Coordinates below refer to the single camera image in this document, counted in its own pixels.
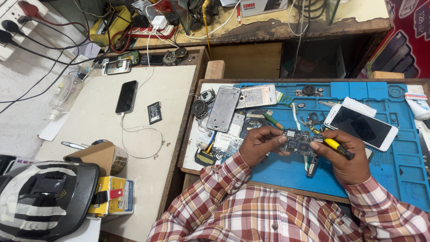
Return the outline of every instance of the man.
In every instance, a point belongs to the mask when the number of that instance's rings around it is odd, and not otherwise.
[[[323,135],[355,153],[352,160],[322,143],[310,146],[331,162],[365,227],[359,228],[334,202],[244,184],[267,152],[289,155],[278,149],[287,141],[282,134],[272,126],[250,130],[233,157],[201,170],[201,179],[172,202],[147,242],[430,241],[426,214],[379,185],[370,174],[363,141],[339,130]]]

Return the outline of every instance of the red power strip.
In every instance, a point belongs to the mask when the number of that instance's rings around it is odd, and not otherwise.
[[[136,37],[136,38],[148,38],[149,34],[151,32],[152,32],[151,39],[158,39],[157,36],[159,36],[161,39],[169,39],[173,36],[173,33],[175,32],[175,27],[173,25],[168,25],[164,29],[159,29],[156,32],[154,31],[154,28],[152,28],[152,27],[133,28],[132,33],[129,35],[131,37]]]

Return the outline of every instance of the helmet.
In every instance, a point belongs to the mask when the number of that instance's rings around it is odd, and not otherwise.
[[[44,161],[0,176],[0,241],[55,241],[77,230],[99,174],[92,163]]]

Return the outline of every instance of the shirt sleeve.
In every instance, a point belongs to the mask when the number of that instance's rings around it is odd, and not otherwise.
[[[370,177],[344,185],[354,214],[366,223],[366,241],[430,241],[430,223],[419,208],[400,202]]]
[[[221,165],[200,171],[200,180],[171,203],[161,220],[154,223],[147,242],[178,241],[203,224],[222,202],[249,178],[251,168],[239,152]]]

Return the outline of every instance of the glass panel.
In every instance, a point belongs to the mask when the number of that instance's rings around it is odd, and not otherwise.
[[[339,2],[341,0],[328,0],[327,1],[327,20],[329,21],[329,25],[333,24],[333,20],[336,15],[336,11],[339,7]]]
[[[191,14],[188,9],[183,8],[182,6],[186,6],[187,1],[179,0],[169,0],[173,6],[173,10],[178,16],[179,22],[181,23],[182,29],[185,30],[186,34],[190,34],[190,26],[191,26]]]

